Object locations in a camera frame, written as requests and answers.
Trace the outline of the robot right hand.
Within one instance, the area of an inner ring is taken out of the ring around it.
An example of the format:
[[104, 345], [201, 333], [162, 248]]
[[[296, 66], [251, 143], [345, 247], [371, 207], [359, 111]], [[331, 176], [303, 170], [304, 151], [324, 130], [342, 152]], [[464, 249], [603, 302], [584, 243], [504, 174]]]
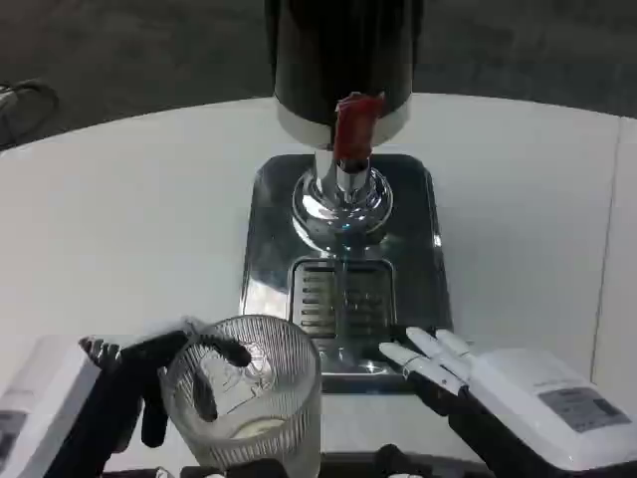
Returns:
[[590, 379], [538, 350], [474, 354], [449, 330], [381, 343], [416, 396], [497, 477], [633, 477], [636, 419]]

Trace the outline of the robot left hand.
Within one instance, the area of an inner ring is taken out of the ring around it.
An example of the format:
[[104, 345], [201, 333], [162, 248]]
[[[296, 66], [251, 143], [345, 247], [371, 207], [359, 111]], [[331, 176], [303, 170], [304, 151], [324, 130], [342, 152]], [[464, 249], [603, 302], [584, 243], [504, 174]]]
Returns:
[[162, 445], [168, 417], [159, 372], [191, 344], [233, 366], [251, 361], [238, 341], [192, 319], [126, 345], [39, 339], [1, 394], [2, 476], [99, 477], [137, 424], [146, 446]]

